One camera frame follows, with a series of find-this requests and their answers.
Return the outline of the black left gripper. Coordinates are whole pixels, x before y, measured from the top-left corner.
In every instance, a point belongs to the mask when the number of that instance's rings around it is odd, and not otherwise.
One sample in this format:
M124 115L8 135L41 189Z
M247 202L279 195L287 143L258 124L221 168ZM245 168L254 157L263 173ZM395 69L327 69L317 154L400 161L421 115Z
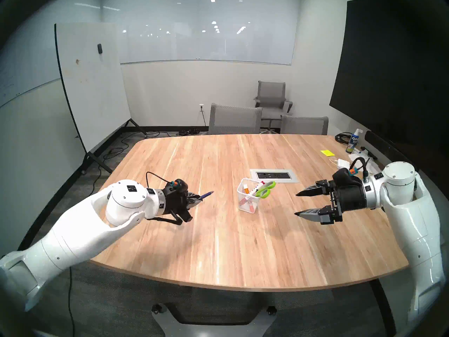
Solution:
M171 215L173 218L163 218L163 221L175 225L190 222L193 217L188 210L202 202L202 196L187 190L164 190L163 194L165 196L163 215Z

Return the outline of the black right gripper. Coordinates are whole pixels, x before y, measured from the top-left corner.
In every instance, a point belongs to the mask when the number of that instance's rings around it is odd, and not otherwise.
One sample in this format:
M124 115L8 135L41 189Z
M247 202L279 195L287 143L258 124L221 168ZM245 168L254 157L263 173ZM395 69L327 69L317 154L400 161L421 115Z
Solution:
M365 189L361 185L348 185L336 187L332 191L332 180L316 181L314 185L298 192L298 197L331 196L331 205L321 209L307 209L294 214L312 222L319 222L321 225L330 225L335 222L342 222L343 213L365 209L367 207Z

